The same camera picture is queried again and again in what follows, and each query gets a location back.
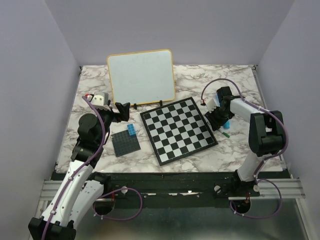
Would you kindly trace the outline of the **yellow framed whiteboard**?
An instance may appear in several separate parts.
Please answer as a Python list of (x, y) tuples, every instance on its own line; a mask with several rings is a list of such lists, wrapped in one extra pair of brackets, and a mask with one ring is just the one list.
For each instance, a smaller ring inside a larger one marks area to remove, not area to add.
[(114, 103), (146, 105), (176, 98), (171, 50), (112, 54), (106, 61)]

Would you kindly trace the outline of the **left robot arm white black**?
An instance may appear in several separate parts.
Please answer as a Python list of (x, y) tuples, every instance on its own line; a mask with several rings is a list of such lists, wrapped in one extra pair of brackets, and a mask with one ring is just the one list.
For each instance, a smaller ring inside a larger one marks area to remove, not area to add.
[(76, 229), (94, 201), (107, 197), (111, 185), (104, 180), (90, 178), (97, 165), (111, 123), (127, 122), (130, 103), (115, 104), (114, 112), (108, 106), (85, 102), (94, 113), (86, 113), (78, 121), (78, 138), (72, 150), (67, 173), (52, 201), (39, 218), (33, 217), (28, 229), (34, 240), (73, 240)]

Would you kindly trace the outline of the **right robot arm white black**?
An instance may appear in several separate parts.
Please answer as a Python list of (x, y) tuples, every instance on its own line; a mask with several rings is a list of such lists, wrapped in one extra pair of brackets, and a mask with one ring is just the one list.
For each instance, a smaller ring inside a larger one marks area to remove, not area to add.
[(219, 130), (235, 115), (249, 123), (248, 144), (250, 153), (231, 179), (230, 191), (241, 196), (252, 186), (257, 176), (270, 158), (281, 154), (288, 147), (287, 135), (280, 111), (269, 111), (247, 101), (241, 95), (233, 95), (230, 87), (221, 87), (216, 91), (219, 104), (214, 99), (202, 105), (206, 106), (205, 117), (212, 130)]

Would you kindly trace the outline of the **blue cylindrical eraser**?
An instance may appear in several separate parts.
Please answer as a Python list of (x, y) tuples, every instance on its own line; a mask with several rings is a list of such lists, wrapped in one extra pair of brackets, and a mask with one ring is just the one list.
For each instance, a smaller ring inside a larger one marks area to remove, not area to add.
[(229, 129), (230, 128), (230, 122), (229, 121), (227, 121), (224, 125), (223, 125), (223, 128), (224, 129)]

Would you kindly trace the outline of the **blue lego brick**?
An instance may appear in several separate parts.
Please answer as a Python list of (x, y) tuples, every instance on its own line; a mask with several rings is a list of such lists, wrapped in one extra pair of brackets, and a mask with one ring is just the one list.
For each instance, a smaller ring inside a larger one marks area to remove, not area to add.
[(130, 136), (135, 136), (137, 134), (133, 123), (127, 125), (127, 130)]

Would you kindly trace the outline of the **dark grey lego baseplate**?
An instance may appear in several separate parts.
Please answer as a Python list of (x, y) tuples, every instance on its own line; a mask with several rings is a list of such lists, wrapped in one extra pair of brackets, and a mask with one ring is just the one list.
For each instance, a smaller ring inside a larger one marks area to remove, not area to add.
[(137, 136), (130, 135), (128, 130), (112, 134), (111, 141), (117, 158), (141, 149)]

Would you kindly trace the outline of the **black white chessboard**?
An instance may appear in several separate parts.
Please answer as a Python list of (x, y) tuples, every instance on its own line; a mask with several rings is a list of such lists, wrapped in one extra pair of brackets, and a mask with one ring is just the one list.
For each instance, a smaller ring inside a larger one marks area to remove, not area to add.
[(218, 145), (192, 97), (140, 113), (160, 166)]

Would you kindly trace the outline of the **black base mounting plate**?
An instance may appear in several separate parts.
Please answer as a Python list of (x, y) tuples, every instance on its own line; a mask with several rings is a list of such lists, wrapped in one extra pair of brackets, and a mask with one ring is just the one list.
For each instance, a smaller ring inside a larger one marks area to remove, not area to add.
[(128, 188), (126, 193), (115, 194), (115, 207), (145, 208), (226, 208), (229, 198), (240, 200), (258, 197), (254, 185), (233, 191), (234, 172), (191, 173), (100, 173), (95, 172), (89, 180), (100, 182), (103, 193)]

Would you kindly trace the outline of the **aluminium rail frame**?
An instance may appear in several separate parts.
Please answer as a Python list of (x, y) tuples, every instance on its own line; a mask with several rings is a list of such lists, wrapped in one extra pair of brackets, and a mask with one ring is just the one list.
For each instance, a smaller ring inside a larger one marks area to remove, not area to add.
[(141, 113), (141, 120), (160, 165), (172, 163), (217, 145), (213, 131), (234, 116), (249, 124), (250, 153), (234, 173), (100, 173), (95, 172), (112, 123), (127, 122), (130, 103), (114, 108), (106, 93), (87, 94), (92, 113), (78, 121), (78, 138), (68, 171), (48, 207), (28, 224), (34, 240), (73, 240), (89, 209), (109, 219), (114, 208), (230, 208), (248, 217), (251, 201), (262, 197), (258, 175), (265, 163), (281, 155), (289, 136), (283, 115), (233, 94), (228, 86), (217, 90), (217, 99), (202, 100), (202, 114), (192, 97)]

